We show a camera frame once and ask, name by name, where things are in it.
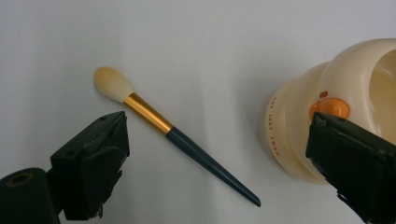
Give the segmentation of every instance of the white surface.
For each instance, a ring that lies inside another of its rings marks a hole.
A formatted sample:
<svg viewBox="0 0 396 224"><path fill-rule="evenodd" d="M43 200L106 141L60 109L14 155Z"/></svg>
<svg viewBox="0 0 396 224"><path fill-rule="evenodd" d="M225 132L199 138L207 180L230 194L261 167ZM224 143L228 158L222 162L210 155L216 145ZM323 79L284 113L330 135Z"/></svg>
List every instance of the white surface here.
<svg viewBox="0 0 396 224"><path fill-rule="evenodd" d="M104 217L81 223L361 223L332 187L279 168L256 126L285 81L355 43L396 36L395 10L393 0L1 1L0 176L48 170L92 121L127 110L92 84L109 65L262 207L127 111L124 175Z"/></svg>

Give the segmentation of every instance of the white bristles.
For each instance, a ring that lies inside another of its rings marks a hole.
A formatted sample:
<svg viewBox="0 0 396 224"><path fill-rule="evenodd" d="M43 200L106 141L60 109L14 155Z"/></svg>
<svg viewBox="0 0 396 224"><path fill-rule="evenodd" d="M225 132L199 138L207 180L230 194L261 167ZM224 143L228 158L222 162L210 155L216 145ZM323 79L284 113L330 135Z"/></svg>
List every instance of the white bristles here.
<svg viewBox="0 0 396 224"><path fill-rule="evenodd" d="M120 103L123 103L134 92L125 76L111 67L96 69L93 75L93 83L99 92Z"/></svg>

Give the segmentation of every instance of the makeup brush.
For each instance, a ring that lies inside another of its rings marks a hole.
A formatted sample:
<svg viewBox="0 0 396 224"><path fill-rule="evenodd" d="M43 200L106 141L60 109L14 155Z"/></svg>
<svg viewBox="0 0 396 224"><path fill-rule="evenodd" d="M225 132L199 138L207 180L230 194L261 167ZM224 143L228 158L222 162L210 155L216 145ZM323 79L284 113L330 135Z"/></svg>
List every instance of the makeup brush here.
<svg viewBox="0 0 396 224"><path fill-rule="evenodd" d="M119 71L111 67L100 67L95 71L93 81L99 92L131 108L171 143L205 167L210 173L217 176L252 203L259 207L262 205L260 199L254 193L134 92L129 81Z"/></svg>

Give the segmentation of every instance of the brush handle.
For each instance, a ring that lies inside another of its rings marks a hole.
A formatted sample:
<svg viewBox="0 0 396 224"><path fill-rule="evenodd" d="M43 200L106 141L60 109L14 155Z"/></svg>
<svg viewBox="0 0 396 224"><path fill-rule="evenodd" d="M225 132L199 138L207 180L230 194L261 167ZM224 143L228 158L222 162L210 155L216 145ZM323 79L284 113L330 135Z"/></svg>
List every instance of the brush handle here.
<svg viewBox="0 0 396 224"><path fill-rule="evenodd" d="M172 127L172 129L166 134L165 137L176 147L186 153L189 157L191 157L193 160L206 168L207 171L217 176L224 183L242 194L249 201L259 207L262 205L260 199L253 192L251 192L247 187L245 187L241 182L233 177L233 175L231 175L226 169L224 169L218 162L210 157L203 149L195 144L186 134L181 132L178 128L176 128L175 126Z"/></svg>

